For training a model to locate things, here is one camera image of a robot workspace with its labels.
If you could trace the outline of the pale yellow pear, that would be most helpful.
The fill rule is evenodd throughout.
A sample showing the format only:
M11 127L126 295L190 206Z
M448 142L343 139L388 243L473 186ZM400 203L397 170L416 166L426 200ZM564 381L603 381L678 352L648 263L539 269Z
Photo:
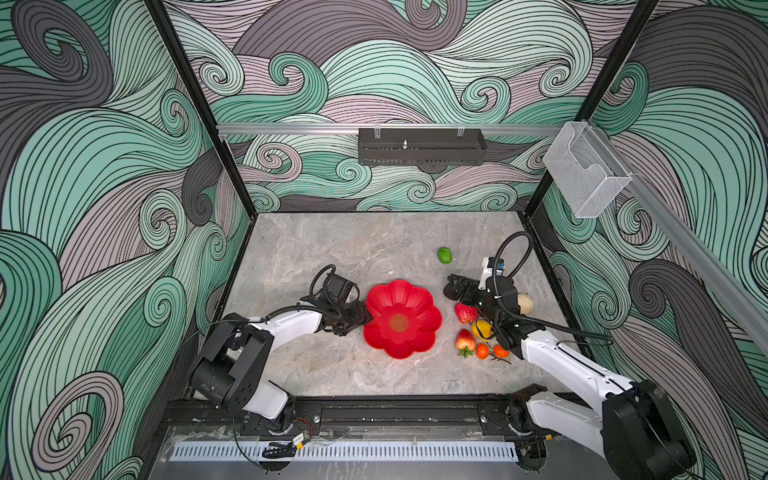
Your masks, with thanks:
M533 312L534 301L530 295L520 293L517 296L517 302L518 302L519 311L521 315L528 316Z

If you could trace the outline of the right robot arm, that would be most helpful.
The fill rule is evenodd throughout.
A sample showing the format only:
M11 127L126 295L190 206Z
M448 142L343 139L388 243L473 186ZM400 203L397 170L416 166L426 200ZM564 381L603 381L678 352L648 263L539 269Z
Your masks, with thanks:
M697 456L667 393L656 383L608 370L555 336L559 325L521 314L505 277L451 274L446 298L490 321L493 340L568 387L573 401L545 391L530 396L522 423L557 432L605 459L621 479L672 479Z

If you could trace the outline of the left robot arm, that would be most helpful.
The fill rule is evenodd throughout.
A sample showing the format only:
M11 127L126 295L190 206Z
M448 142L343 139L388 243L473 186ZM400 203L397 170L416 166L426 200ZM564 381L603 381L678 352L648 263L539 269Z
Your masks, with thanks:
M284 421L292 396L262 379L273 351L318 332L345 336L372 321L358 285L328 265L315 275L309 293L295 304L264 316L228 314L206 335L191 364L189 384L224 412Z

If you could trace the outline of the red flower-shaped fruit bowl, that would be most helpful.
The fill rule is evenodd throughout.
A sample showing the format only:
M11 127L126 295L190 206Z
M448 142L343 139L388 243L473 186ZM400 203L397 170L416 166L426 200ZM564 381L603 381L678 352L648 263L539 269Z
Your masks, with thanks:
M366 308L372 320L363 328L368 346L395 360L431 350L442 326L442 314L431 293L405 280L374 286Z

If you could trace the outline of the yellow lemon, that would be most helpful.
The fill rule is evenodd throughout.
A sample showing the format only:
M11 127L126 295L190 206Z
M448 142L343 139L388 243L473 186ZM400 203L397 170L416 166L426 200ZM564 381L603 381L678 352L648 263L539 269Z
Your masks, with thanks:
M477 320L473 322L471 331L475 337L482 341L492 340L495 336L492 324L485 320Z

